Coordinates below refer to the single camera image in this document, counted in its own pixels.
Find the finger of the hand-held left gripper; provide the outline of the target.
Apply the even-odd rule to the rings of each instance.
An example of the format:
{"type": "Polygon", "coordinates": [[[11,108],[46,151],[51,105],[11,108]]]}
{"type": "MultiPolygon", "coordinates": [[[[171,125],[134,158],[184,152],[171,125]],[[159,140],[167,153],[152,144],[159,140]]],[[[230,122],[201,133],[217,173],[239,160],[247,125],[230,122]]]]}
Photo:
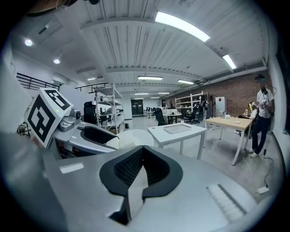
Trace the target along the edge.
{"type": "Polygon", "coordinates": [[[96,144],[106,144],[108,141],[118,138],[115,134],[95,126],[79,126],[80,135],[84,140],[96,144]]]}
{"type": "Polygon", "coordinates": [[[74,132],[74,134],[72,135],[71,139],[68,142],[73,147],[92,154],[110,153],[116,150],[115,148],[107,146],[106,144],[96,144],[84,140],[81,137],[80,132],[81,131],[79,129],[76,129],[76,131],[74,132]]]}

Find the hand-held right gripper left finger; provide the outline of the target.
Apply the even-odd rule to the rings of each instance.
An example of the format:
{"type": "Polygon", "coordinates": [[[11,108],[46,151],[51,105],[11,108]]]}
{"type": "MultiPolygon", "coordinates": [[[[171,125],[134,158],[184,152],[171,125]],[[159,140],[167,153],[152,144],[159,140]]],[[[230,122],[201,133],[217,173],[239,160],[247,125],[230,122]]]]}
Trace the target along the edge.
{"type": "Polygon", "coordinates": [[[137,146],[101,155],[56,160],[45,152],[43,162],[48,180],[62,209],[70,232],[142,232],[141,224],[122,221],[129,215],[125,195],[109,192],[107,184],[123,184],[113,168],[104,165],[114,158],[125,158],[139,151],[137,146]]]}

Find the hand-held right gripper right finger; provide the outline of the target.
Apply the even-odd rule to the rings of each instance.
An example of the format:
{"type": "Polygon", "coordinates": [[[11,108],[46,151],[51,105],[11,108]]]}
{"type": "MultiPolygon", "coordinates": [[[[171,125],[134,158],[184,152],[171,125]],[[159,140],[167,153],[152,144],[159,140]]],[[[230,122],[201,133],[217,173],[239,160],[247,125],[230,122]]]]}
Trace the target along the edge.
{"type": "Polygon", "coordinates": [[[237,231],[230,228],[256,207],[254,197],[213,165],[153,147],[183,170],[179,185],[168,195],[147,198],[131,221],[136,232],[237,231]]]}

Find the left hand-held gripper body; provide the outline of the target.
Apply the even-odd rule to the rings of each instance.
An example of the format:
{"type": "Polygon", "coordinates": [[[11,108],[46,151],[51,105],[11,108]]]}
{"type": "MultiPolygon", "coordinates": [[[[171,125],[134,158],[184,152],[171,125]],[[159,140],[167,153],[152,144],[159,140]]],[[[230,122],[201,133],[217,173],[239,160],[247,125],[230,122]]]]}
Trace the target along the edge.
{"type": "Polygon", "coordinates": [[[57,89],[40,88],[25,119],[39,143],[48,148],[53,138],[65,142],[71,139],[81,122],[81,111],[57,89]]]}

